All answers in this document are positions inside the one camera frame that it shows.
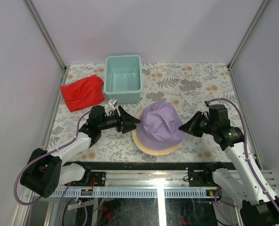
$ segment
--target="table surface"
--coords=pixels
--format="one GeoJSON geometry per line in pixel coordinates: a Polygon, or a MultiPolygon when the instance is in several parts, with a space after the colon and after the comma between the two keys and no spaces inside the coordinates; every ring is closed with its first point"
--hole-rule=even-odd
{"type": "MultiPolygon", "coordinates": [[[[207,111],[205,100],[216,97],[236,102],[226,65],[221,63],[143,64],[143,91],[138,104],[122,107],[131,115],[157,101],[171,103],[180,119],[186,123],[196,111],[207,111]]],[[[97,74],[104,79],[104,64],[74,64],[70,66],[65,84],[97,74]]],[[[240,126],[234,108],[228,104],[231,124],[240,126]]],[[[56,147],[75,136],[79,117],[90,108],[70,112],[61,97],[48,147],[56,147]]],[[[122,135],[116,129],[102,131],[100,140],[90,149],[75,155],[71,161],[132,161],[132,162],[201,162],[230,161],[210,135],[202,138],[186,135],[180,147],[168,155],[152,156],[137,148],[131,132],[122,135]]]]}

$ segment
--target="red cloth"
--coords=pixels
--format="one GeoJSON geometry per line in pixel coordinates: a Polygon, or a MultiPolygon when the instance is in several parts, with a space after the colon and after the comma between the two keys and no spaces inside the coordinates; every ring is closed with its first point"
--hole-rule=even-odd
{"type": "Polygon", "coordinates": [[[61,86],[61,93],[69,111],[81,110],[104,101],[103,83],[103,80],[94,74],[68,86],[61,86]]]}

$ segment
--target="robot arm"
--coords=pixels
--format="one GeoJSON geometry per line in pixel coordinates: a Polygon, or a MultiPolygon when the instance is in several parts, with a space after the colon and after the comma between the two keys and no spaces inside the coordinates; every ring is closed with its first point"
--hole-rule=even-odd
{"type": "MultiPolygon", "coordinates": [[[[101,131],[116,128],[123,134],[136,129],[136,124],[140,120],[134,118],[119,106],[107,115],[105,108],[94,106],[88,115],[86,123],[79,129],[79,134],[73,140],[62,143],[53,149],[53,153],[41,158],[23,172],[20,184],[39,194],[43,198],[49,197],[58,185],[63,185],[72,181],[82,181],[87,184],[91,178],[91,169],[81,162],[67,163],[77,153],[90,148],[101,137],[101,131]]],[[[33,151],[28,162],[51,152],[52,150],[42,150],[37,148],[33,151]]]]}
{"type": "Polygon", "coordinates": [[[279,224],[279,213],[267,193],[273,197],[278,207],[279,197],[263,177],[249,149],[247,149],[248,158],[246,158],[242,131],[238,127],[230,126],[228,112],[224,105],[208,107],[207,116],[198,111],[179,129],[195,137],[202,137],[204,133],[212,135],[214,141],[220,145],[235,166],[243,185],[230,175],[220,162],[211,163],[205,168],[203,180],[206,183],[216,183],[227,192],[241,209],[241,217],[246,226],[279,224]],[[252,169],[264,185],[265,191],[254,176],[248,162],[251,163],[252,169]]]}

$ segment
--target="purple hat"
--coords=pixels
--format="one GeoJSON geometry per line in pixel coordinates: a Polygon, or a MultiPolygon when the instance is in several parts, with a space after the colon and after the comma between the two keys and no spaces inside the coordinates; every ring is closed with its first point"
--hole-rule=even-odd
{"type": "Polygon", "coordinates": [[[156,102],[146,107],[137,125],[138,138],[146,147],[163,150],[179,144],[184,139],[183,125],[176,109],[166,102],[156,102]]]}

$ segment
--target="mint green plastic bin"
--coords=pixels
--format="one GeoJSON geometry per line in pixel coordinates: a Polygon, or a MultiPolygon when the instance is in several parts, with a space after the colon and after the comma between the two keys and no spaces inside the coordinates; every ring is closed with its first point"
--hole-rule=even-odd
{"type": "Polygon", "coordinates": [[[138,55],[110,56],[106,60],[104,94],[118,104],[140,101],[143,90],[141,59],[138,55]]]}

